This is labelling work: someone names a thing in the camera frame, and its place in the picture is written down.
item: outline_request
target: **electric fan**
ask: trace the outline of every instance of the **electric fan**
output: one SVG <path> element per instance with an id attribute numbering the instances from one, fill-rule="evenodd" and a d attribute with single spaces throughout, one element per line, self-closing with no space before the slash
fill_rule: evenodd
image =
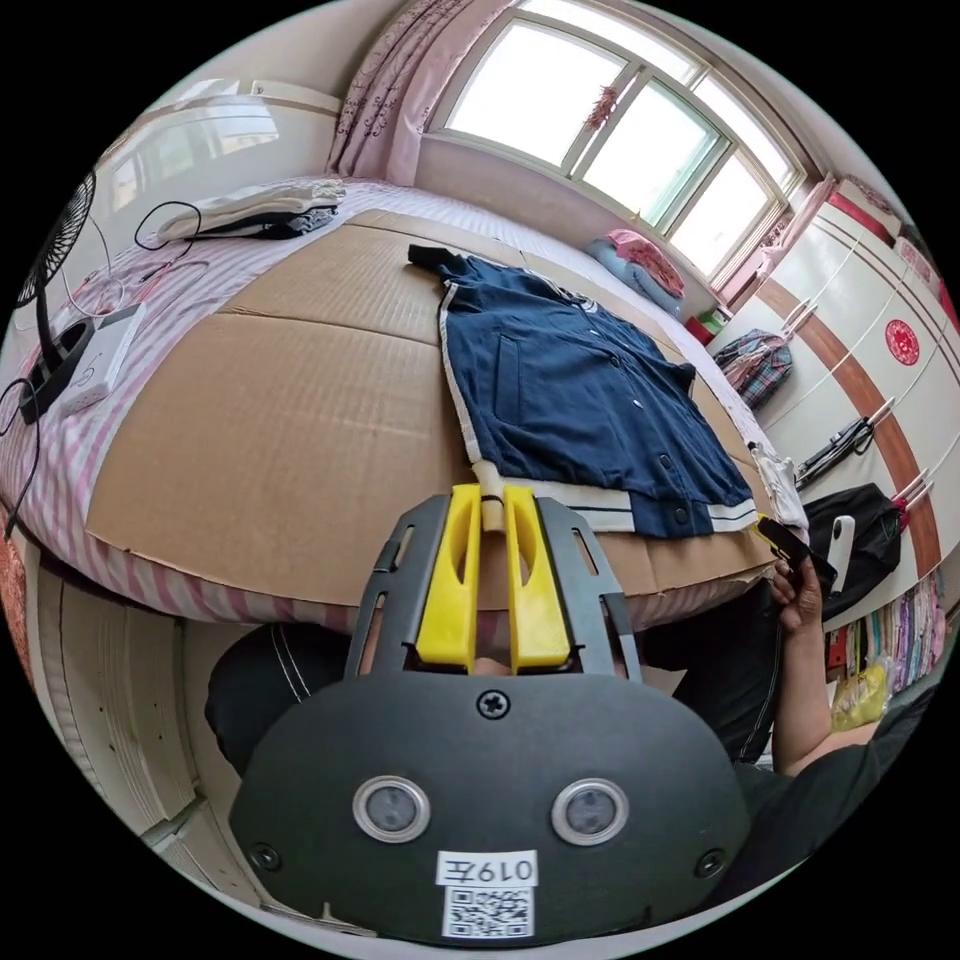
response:
<path id="1" fill-rule="evenodd" d="M 56 225 L 40 248 L 36 260 L 24 281 L 17 309 L 25 307 L 36 297 L 37 333 L 40 336 L 40 356 L 27 375 L 29 386 L 20 394 L 20 414 L 25 423 L 35 423 L 50 405 L 63 393 L 77 368 L 83 351 L 93 336 L 93 320 L 85 317 L 71 324 L 56 339 L 50 333 L 47 312 L 46 286 L 56 276 L 67 259 L 67 254 L 80 236 L 93 205 L 96 175 L 91 171 L 77 188 Z"/>

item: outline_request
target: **pink striped bedsheet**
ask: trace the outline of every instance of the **pink striped bedsheet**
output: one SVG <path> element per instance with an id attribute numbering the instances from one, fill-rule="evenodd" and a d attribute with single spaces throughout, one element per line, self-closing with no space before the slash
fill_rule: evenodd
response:
<path id="1" fill-rule="evenodd" d="M 300 620 L 344 632 L 352 628 L 354 608 L 251 593 L 189 576 L 109 546 L 85 531 L 84 520 L 112 438 L 144 384 L 184 335 L 276 263 L 371 209 L 424 217 L 496 238 L 574 270 L 633 303 L 655 320 L 696 366 L 744 439 L 769 446 L 753 414 L 703 346 L 666 312 L 639 297 L 585 253 L 457 200 L 379 182 L 348 180 L 346 185 L 346 199 L 333 223 L 307 237 L 283 242 L 216 240 L 195 244 L 144 299 L 146 316 L 114 392 L 70 417 L 60 415 L 57 406 L 44 416 L 40 463 L 20 515 L 57 557 L 101 586 L 173 616 L 239 623 Z M 120 254 L 113 263 L 113 276 L 125 284 L 127 300 L 147 289 L 149 281 L 141 283 L 141 278 L 176 252 L 170 247 L 157 252 L 131 247 Z M 117 292 L 117 284 L 108 281 L 104 267 L 88 278 L 82 302 L 99 313 L 116 305 L 110 298 Z M 53 318 L 54 329 L 62 329 L 75 318 L 74 308 L 67 304 Z M 24 370 L 29 369 L 30 362 Z M 11 391 L 0 406 L 0 422 L 12 416 L 16 402 L 16 391 Z M 33 430 L 17 417 L 10 432 L 0 440 L 0 491 L 8 504 L 16 500 L 29 475 L 36 442 Z M 710 582 L 634 598 L 635 626 L 639 629 L 688 616 L 730 599 L 744 586 Z M 482 615 L 479 626 L 482 646 L 500 648 L 505 643 L 508 625 L 501 612 Z"/>

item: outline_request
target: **camera lens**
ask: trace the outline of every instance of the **camera lens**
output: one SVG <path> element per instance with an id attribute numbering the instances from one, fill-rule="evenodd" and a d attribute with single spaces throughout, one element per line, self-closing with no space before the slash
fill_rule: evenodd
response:
<path id="1" fill-rule="evenodd" d="M 627 822 L 623 791 L 609 780 L 578 780 L 560 791 L 551 822 L 557 836 L 576 846 L 606 843 Z"/>
<path id="2" fill-rule="evenodd" d="M 403 777 L 374 777 L 357 790 L 353 818 L 368 836 L 383 843 L 407 843 L 430 821 L 426 794 Z"/>

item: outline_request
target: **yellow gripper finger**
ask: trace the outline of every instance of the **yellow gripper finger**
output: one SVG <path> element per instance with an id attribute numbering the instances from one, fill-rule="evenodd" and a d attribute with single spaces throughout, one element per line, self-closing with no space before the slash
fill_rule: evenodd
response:
<path id="1" fill-rule="evenodd" d="M 450 498 L 417 637 L 424 663 L 473 673 L 479 579 L 480 486 L 461 484 Z"/>
<path id="2" fill-rule="evenodd" d="M 513 672 L 562 666 L 570 657 L 570 639 L 533 493 L 506 486 L 503 507 Z M 521 561 L 529 573 L 526 583 Z"/>

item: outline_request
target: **person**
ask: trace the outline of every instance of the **person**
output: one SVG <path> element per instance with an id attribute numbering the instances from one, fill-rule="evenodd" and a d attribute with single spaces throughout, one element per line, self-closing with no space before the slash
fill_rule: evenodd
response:
<path id="1" fill-rule="evenodd" d="M 877 723 L 834 733 L 826 693 L 823 597 L 812 562 L 717 612 L 656 628 L 647 662 L 687 673 L 675 696 L 723 743 L 750 813 L 747 841 L 700 909 L 801 863 L 887 773 L 934 695 L 930 687 Z M 773 731 L 773 770 L 756 762 Z"/>
<path id="2" fill-rule="evenodd" d="M 686 671 L 674 697 L 723 744 L 750 814 L 745 845 L 699 909 L 746 893 L 812 854 L 889 769 L 933 694 L 879 723 L 832 732 L 822 615 L 810 560 L 796 574 L 778 562 L 771 579 L 741 597 L 638 638 L 644 663 Z M 272 624 L 224 654 L 210 678 L 206 717 L 239 776 L 289 707 L 342 678 L 348 647 L 348 638 L 322 627 Z M 483 658 L 477 672 L 509 670 Z M 756 766 L 771 729 L 772 771 Z"/>

